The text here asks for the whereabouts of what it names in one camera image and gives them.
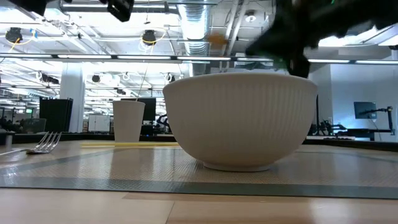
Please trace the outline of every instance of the white bowl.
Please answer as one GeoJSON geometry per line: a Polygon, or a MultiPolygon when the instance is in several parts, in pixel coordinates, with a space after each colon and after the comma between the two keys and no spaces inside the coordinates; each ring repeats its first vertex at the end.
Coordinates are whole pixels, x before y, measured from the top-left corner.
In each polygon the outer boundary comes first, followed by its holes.
{"type": "Polygon", "coordinates": [[[317,86],[271,73],[222,73],[165,86],[172,132],[208,168],[253,172],[292,153],[310,128],[317,86]]]}

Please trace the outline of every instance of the monitor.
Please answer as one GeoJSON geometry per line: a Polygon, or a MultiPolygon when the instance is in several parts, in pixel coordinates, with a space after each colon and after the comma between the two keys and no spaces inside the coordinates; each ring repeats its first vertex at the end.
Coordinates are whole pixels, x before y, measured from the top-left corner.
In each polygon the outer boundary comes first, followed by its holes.
{"type": "MultiPolygon", "coordinates": [[[[135,101],[135,98],[122,98],[121,100],[135,101]]],[[[138,102],[145,103],[143,121],[155,121],[156,114],[156,98],[138,98],[138,102]]]]}
{"type": "Polygon", "coordinates": [[[377,119],[377,113],[367,113],[376,110],[376,103],[373,102],[354,102],[355,119],[377,119]]]}

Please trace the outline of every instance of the silver fork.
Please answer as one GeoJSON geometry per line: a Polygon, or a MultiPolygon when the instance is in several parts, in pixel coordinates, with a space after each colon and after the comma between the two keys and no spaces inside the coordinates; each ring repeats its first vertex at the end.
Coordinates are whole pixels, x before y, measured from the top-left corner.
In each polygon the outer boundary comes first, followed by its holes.
{"type": "Polygon", "coordinates": [[[45,133],[44,137],[39,141],[39,143],[33,149],[18,149],[11,152],[5,152],[0,154],[0,156],[5,156],[18,152],[26,152],[26,154],[48,154],[52,152],[57,146],[61,139],[62,133],[45,133]]]}

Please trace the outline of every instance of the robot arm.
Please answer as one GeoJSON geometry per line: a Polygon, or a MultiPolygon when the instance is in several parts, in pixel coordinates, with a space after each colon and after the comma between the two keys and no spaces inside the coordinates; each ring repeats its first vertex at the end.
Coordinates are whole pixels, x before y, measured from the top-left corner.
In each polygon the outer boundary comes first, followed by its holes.
{"type": "Polygon", "coordinates": [[[371,21],[377,29],[398,22],[397,0],[277,0],[273,25],[247,49],[246,55],[281,58],[291,75],[308,77],[310,63],[303,51],[319,40],[344,37],[348,29],[371,21]]]}

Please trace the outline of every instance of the ceiling duct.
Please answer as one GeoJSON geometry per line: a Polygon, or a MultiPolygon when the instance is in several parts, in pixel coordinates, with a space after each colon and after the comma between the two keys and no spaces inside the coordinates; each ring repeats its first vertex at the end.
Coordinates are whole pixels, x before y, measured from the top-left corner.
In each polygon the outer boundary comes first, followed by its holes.
{"type": "MultiPolygon", "coordinates": [[[[208,55],[208,43],[205,37],[209,30],[210,7],[199,4],[178,5],[181,15],[181,29],[185,40],[197,40],[198,42],[186,42],[185,50],[191,56],[208,55]]],[[[206,64],[193,63],[193,75],[206,74],[206,64]]]]}

